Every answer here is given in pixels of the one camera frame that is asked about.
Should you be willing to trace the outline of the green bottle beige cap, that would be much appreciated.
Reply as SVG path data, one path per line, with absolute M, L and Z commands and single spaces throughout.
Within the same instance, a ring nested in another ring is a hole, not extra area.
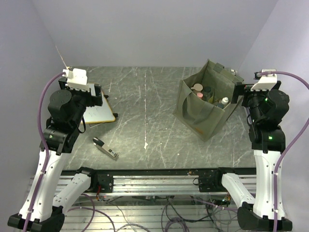
M 197 94 L 197 93 L 200 93 L 200 92 L 203 90 L 203 86 L 202 86 L 202 84 L 197 83 L 197 84 L 194 84 L 194 85 L 191 87 L 191 90 L 192 90 L 195 94 Z

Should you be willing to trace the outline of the amber bottle white cap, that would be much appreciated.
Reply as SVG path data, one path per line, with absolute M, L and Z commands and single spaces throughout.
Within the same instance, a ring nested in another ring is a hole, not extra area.
M 229 98 L 228 97 L 224 97 L 221 99 L 221 104 L 222 105 L 227 105 L 229 103 Z

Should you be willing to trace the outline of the tall clear square bottle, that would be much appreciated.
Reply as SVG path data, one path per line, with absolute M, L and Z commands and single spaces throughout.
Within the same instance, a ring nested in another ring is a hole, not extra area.
M 225 107 L 222 103 L 219 103 L 219 102 L 216 104 L 216 106 L 221 109 L 224 109 Z

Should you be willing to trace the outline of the orange bottle pink cap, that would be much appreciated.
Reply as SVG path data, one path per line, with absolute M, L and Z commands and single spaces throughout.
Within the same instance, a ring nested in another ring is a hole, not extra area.
M 197 93 L 197 97 L 199 97 L 200 99 L 203 99 L 203 98 L 204 98 L 204 95 L 203 95 L 201 92 L 198 92 L 198 93 Z

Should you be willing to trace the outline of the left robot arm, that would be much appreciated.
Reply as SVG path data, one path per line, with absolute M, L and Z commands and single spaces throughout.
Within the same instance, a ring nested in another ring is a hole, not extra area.
M 101 86 L 91 91 L 69 88 L 66 84 L 50 96 L 50 118 L 42 131 L 39 164 L 27 199 L 19 211 L 11 215 L 7 225 L 29 232 L 58 232 L 65 214 L 84 191 L 98 188 L 96 171 L 80 168 L 68 186 L 55 194 L 64 162 L 72 152 L 81 131 L 79 126 L 87 107 L 102 106 Z

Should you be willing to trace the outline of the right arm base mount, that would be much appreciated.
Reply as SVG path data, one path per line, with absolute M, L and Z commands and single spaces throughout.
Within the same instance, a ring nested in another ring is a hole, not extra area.
M 221 181 L 221 171 L 212 170 L 209 174 L 194 178 L 193 184 L 198 187 L 199 192 L 224 192 L 225 188 Z

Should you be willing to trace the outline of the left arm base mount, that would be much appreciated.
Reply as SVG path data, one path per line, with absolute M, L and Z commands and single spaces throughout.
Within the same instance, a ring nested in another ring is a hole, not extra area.
M 98 193 L 112 193 L 114 178 L 109 173 L 98 173 Z

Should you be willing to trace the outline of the short clear yellow bottle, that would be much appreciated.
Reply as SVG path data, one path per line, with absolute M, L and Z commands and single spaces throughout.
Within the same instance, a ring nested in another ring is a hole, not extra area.
M 213 95 L 213 89 L 210 86 L 204 87 L 203 91 L 204 95 L 207 96 L 208 98 L 210 98 Z

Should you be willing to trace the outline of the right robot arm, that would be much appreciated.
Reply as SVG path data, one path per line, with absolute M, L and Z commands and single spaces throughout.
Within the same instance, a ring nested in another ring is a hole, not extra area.
M 289 96 L 279 90 L 280 82 L 265 90 L 237 83 L 232 103 L 242 96 L 242 106 L 249 110 L 249 138 L 256 164 L 256 193 L 252 195 L 236 173 L 224 173 L 213 179 L 218 191 L 228 191 L 237 206 L 242 230 L 290 232 L 293 223 L 287 218 L 280 193 L 281 162 L 286 148 L 280 123 L 289 110 Z

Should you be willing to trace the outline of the green canvas bag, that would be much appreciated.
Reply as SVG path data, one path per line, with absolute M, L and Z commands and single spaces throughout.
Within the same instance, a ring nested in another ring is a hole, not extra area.
M 220 63 L 214 63 L 208 59 L 199 72 L 180 81 L 173 115 L 201 140 L 207 141 L 222 129 L 241 104 L 242 96 L 238 98 L 237 103 L 232 103 L 231 100 L 235 84 L 243 81 L 243 78 L 233 75 Z M 203 87 L 212 87 L 213 103 L 200 99 L 191 90 L 191 87 L 197 83 L 202 84 Z M 224 109 L 218 108 L 216 104 L 221 103 L 224 97 L 229 98 L 229 103 Z

